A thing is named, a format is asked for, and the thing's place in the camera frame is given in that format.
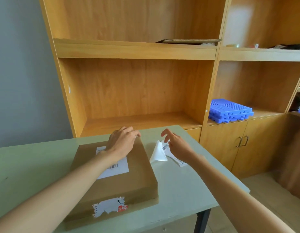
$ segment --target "forearm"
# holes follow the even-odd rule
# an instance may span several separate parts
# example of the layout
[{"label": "forearm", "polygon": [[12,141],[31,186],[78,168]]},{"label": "forearm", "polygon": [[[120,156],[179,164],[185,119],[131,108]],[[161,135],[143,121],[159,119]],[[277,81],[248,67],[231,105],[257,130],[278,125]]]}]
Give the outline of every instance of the forearm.
[{"label": "forearm", "polygon": [[188,164],[204,181],[238,232],[294,232],[270,210],[215,169],[201,155]]},{"label": "forearm", "polygon": [[102,153],[0,218],[1,232],[52,232],[113,163]]}]

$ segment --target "brown cardboard box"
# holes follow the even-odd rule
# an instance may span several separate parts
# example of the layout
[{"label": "brown cardboard box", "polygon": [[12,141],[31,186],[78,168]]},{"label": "brown cardboard box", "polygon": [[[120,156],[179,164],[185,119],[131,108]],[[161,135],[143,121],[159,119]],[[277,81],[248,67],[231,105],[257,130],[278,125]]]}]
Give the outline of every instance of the brown cardboard box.
[{"label": "brown cardboard box", "polygon": [[[96,148],[105,146],[107,141],[80,145],[71,165],[71,171],[96,155]],[[80,202],[68,214],[64,222],[68,228],[94,223],[127,212],[136,211],[158,203],[157,180],[150,165],[141,139],[136,138],[133,149],[127,155],[129,172],[98,179],[86,192]],[[94,218],[92,205],[101,201],[124,197],[127,210],[103,212]]]}]

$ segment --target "gray wall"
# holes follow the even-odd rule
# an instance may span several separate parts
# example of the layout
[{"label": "gray wall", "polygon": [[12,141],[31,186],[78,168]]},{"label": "gray wall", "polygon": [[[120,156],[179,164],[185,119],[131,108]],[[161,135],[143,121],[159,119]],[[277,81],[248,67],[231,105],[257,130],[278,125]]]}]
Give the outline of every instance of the gray wall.
[{"label": "gray wall", "polygon": [[0,0],[0,147],[67,138],[39,0]]}]

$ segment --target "green table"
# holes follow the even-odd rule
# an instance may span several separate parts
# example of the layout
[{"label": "green table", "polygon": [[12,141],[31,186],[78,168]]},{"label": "green table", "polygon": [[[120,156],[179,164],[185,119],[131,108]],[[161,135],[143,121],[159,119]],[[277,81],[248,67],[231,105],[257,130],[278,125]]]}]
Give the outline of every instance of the green table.
[{"label": "green table", "polygon": [[[142,142],[148,156],[156,141],[161,140],[164,128],[141,130]],[[249,189],[220,164],[180,126],[169,126],[186,140],[195,152],[246,192]],[[81,144],[108,140],[109,135],[42,142],[0,148],[0,217],[12,208],[69,172],[70,165]],[[152,165],[158,181],[159,204],[124,214],[69,232],[142,232],[218,206],[210,191],[190,167],[180,168],[168,158],[167,162]],[[61,224],[55,232],[64,232]]]}]

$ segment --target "person's right arm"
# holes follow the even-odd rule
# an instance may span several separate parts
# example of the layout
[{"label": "person's right arm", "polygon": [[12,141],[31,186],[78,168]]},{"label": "person's right arm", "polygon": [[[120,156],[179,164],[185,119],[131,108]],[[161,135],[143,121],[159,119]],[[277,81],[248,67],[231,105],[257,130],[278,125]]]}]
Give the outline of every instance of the person's right arm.
[{"label": "person's right arm", "polygon": [[239,233],[293,233],[282,220],[234,182],[215,169],[204,156],[196,154],[188,143],[169,129],[162,132],[170,140],[172,154],[189,164],[204,181],[226,216]]}]

